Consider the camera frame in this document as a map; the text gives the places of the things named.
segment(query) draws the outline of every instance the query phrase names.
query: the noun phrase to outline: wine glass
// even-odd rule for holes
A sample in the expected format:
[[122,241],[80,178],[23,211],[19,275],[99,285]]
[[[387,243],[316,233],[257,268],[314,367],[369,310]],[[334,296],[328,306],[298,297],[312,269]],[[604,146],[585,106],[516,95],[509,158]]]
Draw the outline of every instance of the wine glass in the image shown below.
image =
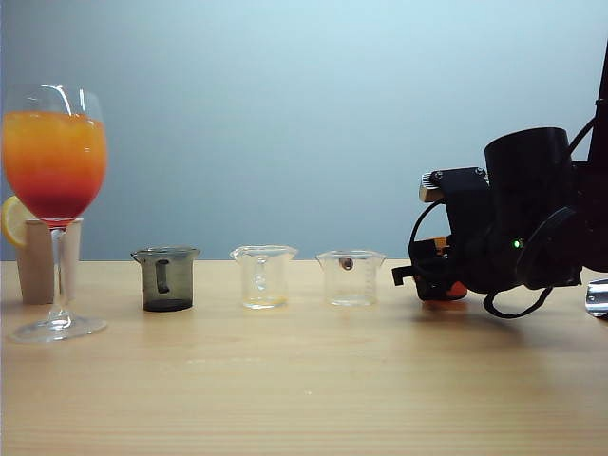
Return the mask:
[[106,168],[105,128],[95,95],[63,85],[17,85],[7,90],[2,156],[12,190],[50,230],[55,295],[45,320],[19,328],[19,342],[50,342],[105,327],[75,314],[64,288],[64,234],[95,199]]

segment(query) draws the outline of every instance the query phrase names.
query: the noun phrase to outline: dark liquid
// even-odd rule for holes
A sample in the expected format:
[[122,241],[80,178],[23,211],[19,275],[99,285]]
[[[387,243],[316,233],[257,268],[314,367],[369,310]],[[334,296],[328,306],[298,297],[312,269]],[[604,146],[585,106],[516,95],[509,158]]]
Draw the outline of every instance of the dark liquid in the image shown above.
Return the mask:
[[174,312],[192,307],[192,299],[156,299],[143,303],[143,309],[149,312]]

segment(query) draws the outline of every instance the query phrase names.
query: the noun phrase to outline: clear beaker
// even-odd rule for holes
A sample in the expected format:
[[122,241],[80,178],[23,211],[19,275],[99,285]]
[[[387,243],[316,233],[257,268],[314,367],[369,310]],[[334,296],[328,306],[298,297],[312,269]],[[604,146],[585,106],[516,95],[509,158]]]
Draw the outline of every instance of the clear beaker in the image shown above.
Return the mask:
[[287,302],[287,263],[297,249],[287,245],[244,245],[230,253],[241,267],[242,304],[272,309]]
[[192,263],[199,253],[199,249],[183,245],[131,253],[142,265],[145,311],[173,312],[192,307]]
[[336,306],[376,302],[376,273],[385,255],[371,250],[332,250],[316,256],[325,273],[325,300]]

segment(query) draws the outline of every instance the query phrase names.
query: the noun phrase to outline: lemon slice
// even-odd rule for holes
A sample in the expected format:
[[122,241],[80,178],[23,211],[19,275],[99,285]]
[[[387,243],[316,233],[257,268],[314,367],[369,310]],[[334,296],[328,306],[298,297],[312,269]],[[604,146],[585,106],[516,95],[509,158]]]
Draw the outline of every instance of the lemon slice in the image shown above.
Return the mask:
[[26,220],[36,217],[17,197],[8,197],[2,204],[2,234],[17,248],[26,246]]

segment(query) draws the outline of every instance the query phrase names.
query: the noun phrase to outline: orange drink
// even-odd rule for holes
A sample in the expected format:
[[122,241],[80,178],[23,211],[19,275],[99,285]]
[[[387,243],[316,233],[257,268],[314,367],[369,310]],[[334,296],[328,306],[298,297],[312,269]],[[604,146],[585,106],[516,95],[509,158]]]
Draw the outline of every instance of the orange drink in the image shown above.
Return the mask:
[[51,228],[67,226],[99,192],[106,168],[104,130],[85,114],[5,114],[7,179],[19,199]]

